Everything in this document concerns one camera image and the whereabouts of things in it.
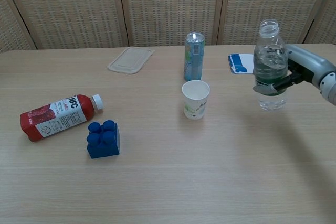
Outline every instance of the woven wall panel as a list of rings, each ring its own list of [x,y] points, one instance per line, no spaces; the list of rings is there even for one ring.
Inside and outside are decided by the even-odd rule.
[[[114,0],[20,0],[45,49],[122,46]]]
[[[194,30],[211,44],[216,0],[128,0],[128,4],[135,46],[182,45]]]
[[[316,0],[228,0],[223,45],[255,44],[259,24],[267,18],[280,23],[280,32],[288,43],[298,42]]]
[[[0,52],[31,49],[7,0],[0,0]]]
[[[336,45],[336,0],[329,0],[316,24],[317,28],[309,43],[330,43]]]

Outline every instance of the robotic arm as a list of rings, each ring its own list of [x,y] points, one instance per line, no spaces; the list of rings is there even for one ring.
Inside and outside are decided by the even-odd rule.
[[[273,94],[303,81],[321,90],[322,96],[336,105],[336,66],[296,45],[287,45],[289,76],[266,86],[254,87],[261,94]]]

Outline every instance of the blue lego block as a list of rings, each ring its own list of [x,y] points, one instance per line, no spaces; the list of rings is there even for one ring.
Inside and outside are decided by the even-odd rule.
[[[91,158],[119,155],[119,129],[114,121],[107,120],[103,125],[90,123],[88,128],[90,133],[86,140]]]

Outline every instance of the paper cup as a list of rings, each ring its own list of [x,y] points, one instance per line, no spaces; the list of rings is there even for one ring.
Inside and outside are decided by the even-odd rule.
[[[201,119],[210,93],[209,85],[199,80],[188,81],[183,84],[182,93],[185,116],[192,120]]]

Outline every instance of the blue and white card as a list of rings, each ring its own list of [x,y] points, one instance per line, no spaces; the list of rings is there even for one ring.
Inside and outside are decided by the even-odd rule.
[[[232,73],[253,74],[252,54],[230,54],[228,60]]]

